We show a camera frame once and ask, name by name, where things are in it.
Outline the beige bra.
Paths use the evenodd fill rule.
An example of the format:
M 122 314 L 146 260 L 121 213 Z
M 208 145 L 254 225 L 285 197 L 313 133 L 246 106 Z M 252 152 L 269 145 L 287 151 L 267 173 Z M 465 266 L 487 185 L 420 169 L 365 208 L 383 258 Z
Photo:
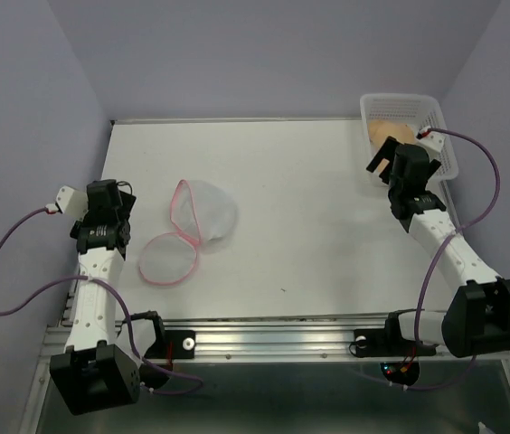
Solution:
M 374 147 L 379 149 L 388 137 L 393 137 L 402 144 L 416 144 L 412 129 L 405 123 L 389 120 L 371 120 L 368 122 L 368 137 Z

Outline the white mesh laundry bag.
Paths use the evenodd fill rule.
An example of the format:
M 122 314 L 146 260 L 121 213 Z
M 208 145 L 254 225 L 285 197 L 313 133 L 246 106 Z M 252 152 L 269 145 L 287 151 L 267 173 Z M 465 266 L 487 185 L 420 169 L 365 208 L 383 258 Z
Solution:
M 137 262 L 139 276 L 150 285 L 174 286 L 197 266 L 200 249 L 233 231 L 238 206 L 223 189 L 200 180 L 181 180 L 169 205 L 174 229 L 154 237 Z

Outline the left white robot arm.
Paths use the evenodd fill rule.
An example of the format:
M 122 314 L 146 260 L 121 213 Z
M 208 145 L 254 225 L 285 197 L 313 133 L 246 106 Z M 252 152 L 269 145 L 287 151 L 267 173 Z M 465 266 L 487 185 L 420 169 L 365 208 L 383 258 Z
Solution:
M 79 279 L 75 316 L 50 375 L 73 415 L 129 405 L 139 397 L 136 362 L 117 344 L 117 285 L 130 240 L 129 216 L 136 198 L 116 180 L 88 184 L 84 193 L 61 189 L 59 208 L 77 214 Z

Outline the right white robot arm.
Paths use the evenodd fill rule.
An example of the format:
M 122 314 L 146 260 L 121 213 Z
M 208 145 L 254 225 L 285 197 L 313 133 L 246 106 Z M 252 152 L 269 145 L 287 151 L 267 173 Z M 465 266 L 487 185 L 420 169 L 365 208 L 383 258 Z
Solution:
M 391 312 L 378 338 L 368 339 L 383 354 L 434 355 L 439 346 L 457 357 L 510 351 L 510 279 L 489 267 L 451 220 L 445 204 L 427 188 L 440 163 L 422 146 L 387 137 L 367 166 L 386 167 L 380 177 L 388 185 L 394 218 L 431 256 L 417 306 Z M 455 294 L 444 312 L 424 309 L 427 286 L 439 271 Z

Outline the white plastic basket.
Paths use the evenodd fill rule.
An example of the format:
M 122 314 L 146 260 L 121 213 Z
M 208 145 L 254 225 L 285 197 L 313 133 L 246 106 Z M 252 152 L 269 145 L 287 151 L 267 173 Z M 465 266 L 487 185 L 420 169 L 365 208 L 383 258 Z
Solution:
M 371 93 L 360 98 L 360 113 L 364 132 L 364 152 L 370 163 L 377 149 L 368 137 L 368 122 L 371 120 L 389 120 L 405 123 L 416 135 L 424 127 L 446 129 L 446 123 L 439 103 L 430 96 L 400 93 Z M 458 161 L 451 140 L 445 137 L 442 152 L 430 158 L 441 162 L 441 168 L 431 177 L 432 182 L 453 180 L 458 176 Z

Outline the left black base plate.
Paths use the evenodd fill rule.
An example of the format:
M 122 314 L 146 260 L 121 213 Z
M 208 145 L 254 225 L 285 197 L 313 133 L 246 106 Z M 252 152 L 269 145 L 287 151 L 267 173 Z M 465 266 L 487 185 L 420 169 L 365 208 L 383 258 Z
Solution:
M 136 313 L 130 319 L 137 351 L 148 361 L 163 360 L 160 367 L 171 372 L 175 359 L 194 358 L 194 349 L 185 347 L 184 341 L 194 340 L 195 331 L 166 331 L 163 319 L 156 311 Z

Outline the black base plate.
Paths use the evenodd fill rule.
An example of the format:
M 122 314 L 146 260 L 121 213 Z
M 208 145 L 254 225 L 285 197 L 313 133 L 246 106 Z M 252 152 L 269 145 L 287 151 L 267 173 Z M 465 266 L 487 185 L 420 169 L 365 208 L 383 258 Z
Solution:
M 136 313 L 130 319 L 137 351 L 148 361 L 163 360 L 160 367 L 171 372 L 175 359 L 194 358 L 194 349 L 185 347 L 184 341 L 194 340 L 195 331 L 166 331 L 163 319 L 156 311 Z
M 389 337 L 383 329 L 357 329 L 348 345 L 351 355 L 358 358 L 380 357 L 384 379 L 400 386 L 413 386 L 420 377 L 419 357 L 437 354 L 436 348 L 424 349 L 402 337 Z

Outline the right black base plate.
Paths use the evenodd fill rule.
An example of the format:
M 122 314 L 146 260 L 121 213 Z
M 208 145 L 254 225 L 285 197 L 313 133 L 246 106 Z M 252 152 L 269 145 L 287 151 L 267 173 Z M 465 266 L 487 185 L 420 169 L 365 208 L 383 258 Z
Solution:
M 348 345 L 351 355 L 358 358 L 380 357 L 384 379 L 400 386 L 413 386 L 420 377 L 419 357 L 437 354 L 436 348 L 424 349 L 402 337 L 389 337 L 383 329 L 357 329 Z

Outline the aluminium front rail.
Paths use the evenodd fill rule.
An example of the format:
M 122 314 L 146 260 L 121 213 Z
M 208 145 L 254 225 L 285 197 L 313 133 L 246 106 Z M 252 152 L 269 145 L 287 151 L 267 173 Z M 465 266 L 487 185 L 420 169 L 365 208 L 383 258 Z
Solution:
M 358 330 L 383 327 L 381 316 L 266 320 L 166 321 L 167 331 L 195 331 L 189 363 L 360 363 L 349 345 Z

